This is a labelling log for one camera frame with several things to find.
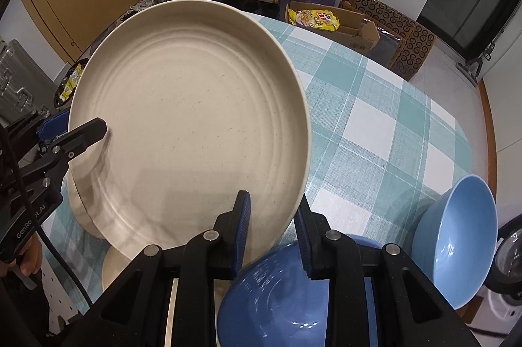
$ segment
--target checkered tablecloth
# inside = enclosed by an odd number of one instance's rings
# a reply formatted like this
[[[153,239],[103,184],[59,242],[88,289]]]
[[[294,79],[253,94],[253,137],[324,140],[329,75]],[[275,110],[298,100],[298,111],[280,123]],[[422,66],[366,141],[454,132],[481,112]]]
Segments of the checkered tablecloth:
[[[306,196],[312,210],[334,229],[409,251],[422,213],[471,169],[471,148],[455,118],[357,52],[286,23],[252,17],[283,46],[306,91],[313,132]],[[65,185],[63,192],[67,197]],[[68,203],[45,228],[95,300],[109,244],[87,234]],[[49,260],[85,311],[65,272]]]

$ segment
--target silver bolt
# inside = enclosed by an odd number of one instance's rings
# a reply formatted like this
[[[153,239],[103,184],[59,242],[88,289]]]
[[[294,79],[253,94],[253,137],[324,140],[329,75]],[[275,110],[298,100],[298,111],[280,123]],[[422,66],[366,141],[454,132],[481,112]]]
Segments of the silver bolt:
[[[325,233],[325,237],[327,237],[330,241],[337,241],[341,238],[341,232],[338,230],[330,229]]]
[[[396,256],[398,253],[400,253],[400,247],[397,244],[388,244],[385,250],[392,256]]]
[[[213,241],[215,239],[218,239],[218,237],[219,237],[219,232],[216,230],[213,230],[213,229],[208,230],[203,234],[203,238],[206,239],[207,241]]]
[[[159,250],[160,248],[157,245],[151,244],[143,248],[143,254],[149,257],[154,257],[156,254],[158,254]]]

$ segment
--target washing machine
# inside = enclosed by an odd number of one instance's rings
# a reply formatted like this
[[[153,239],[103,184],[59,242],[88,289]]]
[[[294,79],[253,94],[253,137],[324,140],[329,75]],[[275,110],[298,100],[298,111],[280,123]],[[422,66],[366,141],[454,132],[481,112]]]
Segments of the washing machine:
[[[497,252],[478,295],[484,300],[469,327],[482,347],[499,347],[522,316],[522,215],[499,229]]]

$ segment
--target yellow snack package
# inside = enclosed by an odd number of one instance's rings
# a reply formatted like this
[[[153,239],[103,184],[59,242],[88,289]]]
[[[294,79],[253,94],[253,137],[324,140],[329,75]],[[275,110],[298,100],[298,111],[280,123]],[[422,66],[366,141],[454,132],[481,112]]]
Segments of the yellow snack package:
[[[320,9],[288,10],[288,20],[293,25],[313,27],[315,29],[335,32],[339,28],[339,19],[330,11]]]

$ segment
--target floor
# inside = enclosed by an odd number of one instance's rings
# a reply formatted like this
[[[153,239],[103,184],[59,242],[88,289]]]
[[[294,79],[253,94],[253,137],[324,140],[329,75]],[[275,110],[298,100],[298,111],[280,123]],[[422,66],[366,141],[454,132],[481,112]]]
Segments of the floor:
[[[478,88],[436,46],[410,83],[456,118],[471,145],[471,172],[487,181],[487,139]]]

